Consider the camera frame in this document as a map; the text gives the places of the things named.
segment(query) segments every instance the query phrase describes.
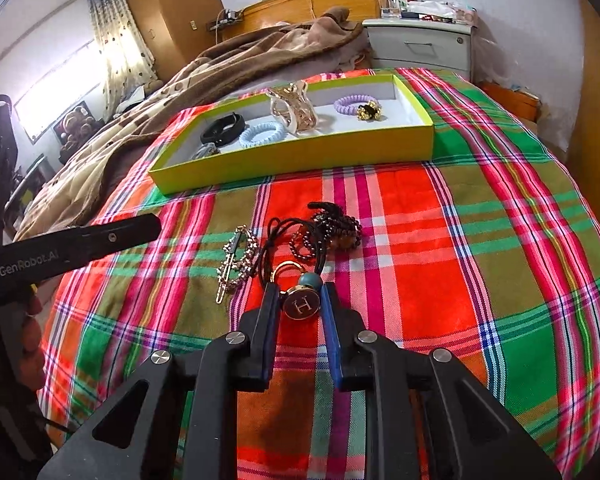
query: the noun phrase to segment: window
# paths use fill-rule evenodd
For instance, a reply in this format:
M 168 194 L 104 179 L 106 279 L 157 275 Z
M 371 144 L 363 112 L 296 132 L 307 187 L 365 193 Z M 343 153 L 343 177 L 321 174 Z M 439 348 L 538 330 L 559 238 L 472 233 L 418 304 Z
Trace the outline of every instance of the window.
M 71 106 L 102 81 L 102 60 L 94 41 L 47 72 L 15 104 L 31 142 L 35 142 Z

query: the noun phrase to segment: white nightstand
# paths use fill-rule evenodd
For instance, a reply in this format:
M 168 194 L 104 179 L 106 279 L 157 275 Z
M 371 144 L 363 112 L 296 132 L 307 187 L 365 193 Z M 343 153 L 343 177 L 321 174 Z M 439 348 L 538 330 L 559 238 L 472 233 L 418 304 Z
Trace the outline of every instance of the white nightstand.
M 363 25 L 373 49 L 373 68 L 448 68 L 471 81 L 473 27 L 399 18 L 365 20 Z

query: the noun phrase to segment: black hair tie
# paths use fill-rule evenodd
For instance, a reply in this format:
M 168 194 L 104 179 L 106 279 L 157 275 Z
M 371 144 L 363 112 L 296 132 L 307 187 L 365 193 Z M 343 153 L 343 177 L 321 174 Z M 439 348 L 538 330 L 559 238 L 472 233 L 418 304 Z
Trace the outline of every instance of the black hair tie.
M 240 137 L 245 126 L 244 117 L 234 112 L 215 120 L 211 126 L 200 135 L 200 142 L 202 142 L 202 144 L 212 142 L 217 148 L 226 146 Z
M 258 255 L 258 259 L 256 260 L 256 265 L 254 266 L 254 268 L 258 270 L 260 283 L 262 284 L 263 288 L 267 285 L 267 282 L 270 280 L 271 273 L 273 272 L 273 254 L 271 253 L 271 249 L 275 247 L 278 238 L 284 235 L 284 233 L 293 226 L 304 227 L 308 232 L 311 233 L 313 248 L 316 255 L 314 272 L 320 276 L 322 270 L 324 269 L 324 263 L 327 259 L 327 251 L 323 249 L 325 247 L 325 243 L 322 233 L 315 228 L 315 225 L 310 221 L 299 218 L 287 218 L 285 220 L 281 220 L 280 218 L 273 217 L 271 220 L 269 220 L 269 225 L 267 226 L 267 239 L 264 242 L 262 250 Z

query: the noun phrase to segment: wooden headboard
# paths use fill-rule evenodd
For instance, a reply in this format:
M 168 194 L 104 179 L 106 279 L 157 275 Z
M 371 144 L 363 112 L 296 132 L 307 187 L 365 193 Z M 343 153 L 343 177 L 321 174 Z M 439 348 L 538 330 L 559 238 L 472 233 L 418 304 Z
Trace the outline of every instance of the wooden headboard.
M 305 22 L 336 5 L 349 7 L 349 19 L 352 22 L 380 17 L 378 0 L 263 0 L 245 7 L 242 21 L 223 29 L 222 38 L 226 40 L 244 32 L 270 27 L 277 22 Z

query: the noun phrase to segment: yellow box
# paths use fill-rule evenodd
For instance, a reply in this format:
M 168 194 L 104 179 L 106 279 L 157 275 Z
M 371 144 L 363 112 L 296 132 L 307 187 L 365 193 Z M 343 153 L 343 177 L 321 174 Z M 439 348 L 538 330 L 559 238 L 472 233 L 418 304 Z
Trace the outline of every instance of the yellow box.
M 393 98 L 378 97 L 391 92 Z M 351 94 L 378 97 L 383 106 L 381 120 L 366 122 L 337 114 L 333 102 Z M 272 119 L 265 117 L 269 98 L 264 94 L 232 100 L 197 115 L 160 154 L 149 174 L 162 193 L 170 194 L 280 173 L 431 160 L 433 122 L 397 76 L 379 74 L 315 82 L 309 85 L 308 97 L 318 115 L 317 130 L 328 133 L 299 138 L 288 134 L 288 140 L 253 148 L 242 148 L 236 140 L 221 148 L 218 155 L 190 160 L 200 145 L 200 134 L 216 119 L 231 112 L 243 114 L 247 124 Z

